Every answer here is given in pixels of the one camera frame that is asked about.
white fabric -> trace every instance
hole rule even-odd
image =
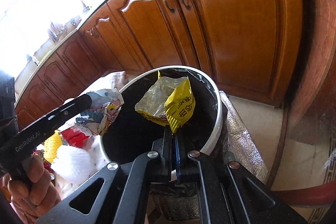
[[[88,138],[87,143],[89,143],[89,145],[83,148],[87,150],[87,153],[90,156],[91,169],[90,173],[88,174],[85,180],[87,180],[89,177],[91,177],[94,173],[96,173],[98,170],[100,170],[107,164],[105,158],[102,156],[100,152],[99,136],[92,136]],[[71,183],[66,179],[62,178],[59,174],[55,173],[55,187],[61,199],[66,198],[73,191],[75,191],[80,185],[81,183],[79,184]]]
[[[82,184],[91,171],[90,154],[81,148],[61,145],[51,168],[70,183]]]

screw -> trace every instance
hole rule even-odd
[[[158,156],[159,153],[157,153],[156,151],[149,151],[147,156],[150,158],[156,158]]]
[[[201,153],[199,153],[199,151],[197,151],[197,150],[192,150],[192,151],[189,152],[189,155],[190,155],[191,157],[193,157],[193,158],[197,158],[197,157],[199,157],[200,154],[201,154]]]
[[[238,169],[240,167],[240,164],[239,164],[239,162],[231,161],[231,162],[229,162],[229,167],[232,168],[232,169]]]
[[[118,164],[116,162],[111,162],[107,165],[107,169],[113,171],[118,168]]]

cabinet door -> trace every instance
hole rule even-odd
[[[109,0],[113,15],[151,68],[199,67],[196,51],[177,0]]]
[[[20,99],[17,103],[15,112],[17,116],[17,125],[19,126],[20,131],[40,117],[23,99]]]
[[[123,70],[121,64],[116,59],[116,56],[113,54],[111,48],[107,45],[103,37],[98,33],[97,27],[101,26],[103,20],[109,21],[110,18],[107,16],[105,18],[100,18],[100,10],[95,12],[79,29],[79,33],[82,38],[85,40],[95,57],[103,65],[106,70]],[[116,35],[115,30],[112,33],[107,34],[114,40]]]
[[[150,69],[136,43],[129,41],[112,15],[107,4],[94,14],[94,28],[124,70],[145,71]]]
[[[37,75],[29,82],[21,98],[38,115],[38,118],[63,104]]]
[[[302,0],[181,0],[181,7],[201,68],[220,89],[281,104],[300,43]]]
[[[85,89],[57,54],[50,56],[37,74],[62,102],[69,98],[76,98]]]
[[[57,54],[85,86],[92,84],[105,72],[78,33],[65,41],[57,49]]]

human hand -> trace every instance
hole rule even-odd
[[[28,178],[32,182],[31,191],[28,192],[26,185],[20,180],[10,180],[8,190],[12,195],[12,202],[18,204],[23,211],[32,216],[40,217],[61,201],[61,198],[51,183],[50,174],[43,167],[43,160],[34,155],[27,172]],[[32,209],[23,199],[30,198],[36,205]]]

yellow plastic bag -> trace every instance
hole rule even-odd
[[[195,99],[188,77],[161,77],[135,105],[147,120],[162,126],[170,125],[173,133],[193,115]]]

